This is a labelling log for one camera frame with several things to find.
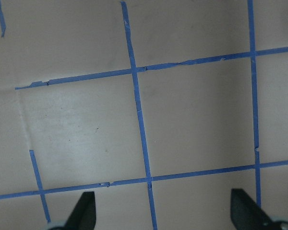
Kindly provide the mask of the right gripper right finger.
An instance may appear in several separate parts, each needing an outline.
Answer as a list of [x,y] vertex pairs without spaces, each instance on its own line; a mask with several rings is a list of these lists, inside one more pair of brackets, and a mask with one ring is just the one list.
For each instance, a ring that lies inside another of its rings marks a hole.
[[230,219],[237,230],[265,230],[273,221],[243,189],[231,189]]

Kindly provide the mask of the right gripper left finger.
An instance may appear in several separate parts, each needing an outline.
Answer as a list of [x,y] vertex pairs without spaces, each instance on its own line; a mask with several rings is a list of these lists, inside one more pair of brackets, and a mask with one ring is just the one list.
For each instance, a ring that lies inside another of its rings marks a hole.
[[95,193],[83,192],[63,230],[93,230],[96,226]]

